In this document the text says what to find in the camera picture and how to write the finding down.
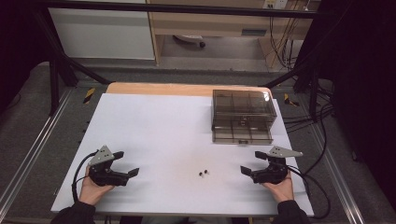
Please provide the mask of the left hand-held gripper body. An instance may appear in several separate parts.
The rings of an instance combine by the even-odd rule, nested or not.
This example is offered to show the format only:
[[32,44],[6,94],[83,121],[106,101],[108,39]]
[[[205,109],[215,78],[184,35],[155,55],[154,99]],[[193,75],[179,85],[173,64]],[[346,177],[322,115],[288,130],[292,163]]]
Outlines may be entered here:
[[113,161],[116,161],[107,146],[102,146],[89,162],[89,177],[98,186],[126,186],[128,174],[115,172],[111,169]]

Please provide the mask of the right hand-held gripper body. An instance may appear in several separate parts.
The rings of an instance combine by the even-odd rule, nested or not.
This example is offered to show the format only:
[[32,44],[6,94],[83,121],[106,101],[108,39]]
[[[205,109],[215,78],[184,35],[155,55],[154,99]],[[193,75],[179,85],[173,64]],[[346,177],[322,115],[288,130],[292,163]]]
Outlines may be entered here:
[[283,147],[272,147],[266,154],[268,166],[262,170],[252,171],[250,175],[254,183],[280,183],[288,173],[286,158],[303,156],[302,152]]

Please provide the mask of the person's right hand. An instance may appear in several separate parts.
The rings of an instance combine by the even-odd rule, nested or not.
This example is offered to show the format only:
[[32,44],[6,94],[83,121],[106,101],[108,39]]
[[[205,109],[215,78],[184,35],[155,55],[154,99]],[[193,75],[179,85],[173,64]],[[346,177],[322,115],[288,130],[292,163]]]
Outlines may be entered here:
[[262,185],[270,190],[277,203],[292,201],[294,199],[290,172],[288,172],[284,180],[278,184],[263,183]]

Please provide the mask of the person's left hand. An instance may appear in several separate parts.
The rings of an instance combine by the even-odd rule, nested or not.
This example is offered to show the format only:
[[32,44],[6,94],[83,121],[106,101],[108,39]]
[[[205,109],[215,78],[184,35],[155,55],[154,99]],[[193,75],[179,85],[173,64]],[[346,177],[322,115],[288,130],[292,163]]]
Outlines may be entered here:
[[87,167],[78,200],[89,205],[97,205],[108,192],[114,189],[114,186],[98,186],[89,177],[89,171],[90,167]]

